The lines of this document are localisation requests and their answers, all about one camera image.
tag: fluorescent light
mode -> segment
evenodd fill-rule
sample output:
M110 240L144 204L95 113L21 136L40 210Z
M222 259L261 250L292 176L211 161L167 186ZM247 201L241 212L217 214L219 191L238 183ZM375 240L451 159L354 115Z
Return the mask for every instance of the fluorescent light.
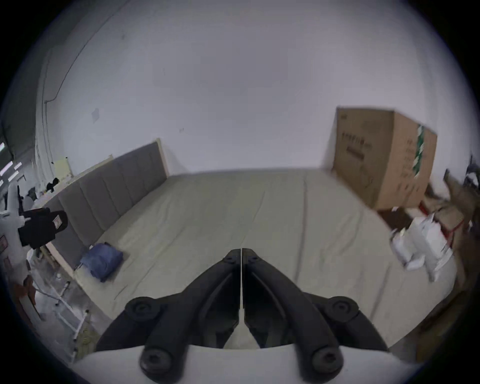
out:
M12 175L8 178L8 181L12 181L12 180L15 178L15 176L17 176L17 175L18 175L18 171L15 171L15 172L12 173Z
M8 168L10 168L11 166L13 165L13 162L11 161L10 163L8 163L6 166L4 166L2 168L2 170L0 171L0 176L3 176L3 174L8 170Z

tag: cardboard box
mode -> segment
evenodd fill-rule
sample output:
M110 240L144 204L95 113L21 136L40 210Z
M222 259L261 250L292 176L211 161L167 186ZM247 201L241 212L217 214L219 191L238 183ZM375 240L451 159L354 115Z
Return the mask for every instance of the cardboard box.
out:
M463 214L450 202L424 196L420 209L426 214L433 213L433 218L442 227L442 233L448 246L457 249L463 232Z
M392 110L337 108L334 169L370 208L416 207L437 135Z

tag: bed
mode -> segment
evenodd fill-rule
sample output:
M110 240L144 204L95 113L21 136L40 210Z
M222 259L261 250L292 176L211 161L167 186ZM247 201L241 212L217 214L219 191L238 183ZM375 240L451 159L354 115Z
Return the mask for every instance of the bed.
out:
M158 147L148 150L153 153ZM105 176L102 181L108 189ZM85 187L89 184L95 185L84 182L79 189L91 206ZM453 288L453 259L434 283L423 268L405 271L390 249L390 229L328 171L164 177L145 192L135 203L132 198L131 207L121 215L117 210L115 220L99 224L101 233L79 236L83 247L106 241L124 252L121 267L105 283L84 266L72 271L86 294L112 319L132 298L182 291L235 248L252 248L306 292L351 297L388 346L418 325ZM82 199L69 193L74 195L70 201L60 196L59 202L71 217L71 230L77 231L76 215L87 208L69 213L72 201L81 207L78 199ZM93 216L98 221L98 214Z

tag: label sticker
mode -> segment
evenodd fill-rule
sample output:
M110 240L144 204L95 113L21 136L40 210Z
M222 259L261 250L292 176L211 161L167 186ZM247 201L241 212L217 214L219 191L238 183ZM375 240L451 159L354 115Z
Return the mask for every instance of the label sticker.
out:
M57 217L53 219L53 224L55 224L55 229L60 228L60 226L61 226L61 218L60 218L59 215L57 215Z
M423 143L424 143L424 127L419 125L417 129L417 150L415 151L415 158L413 159L413 174L414 178L418 177L421 167L421 158L423 156Z

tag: brown cardboard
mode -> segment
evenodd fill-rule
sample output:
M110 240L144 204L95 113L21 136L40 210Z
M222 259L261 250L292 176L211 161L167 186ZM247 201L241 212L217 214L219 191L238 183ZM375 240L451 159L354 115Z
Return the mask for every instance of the brown cardboard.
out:
M416 207L430 178L437 136L424 128L415 177L419 123L392 110L337 108L334 169L369 207Z

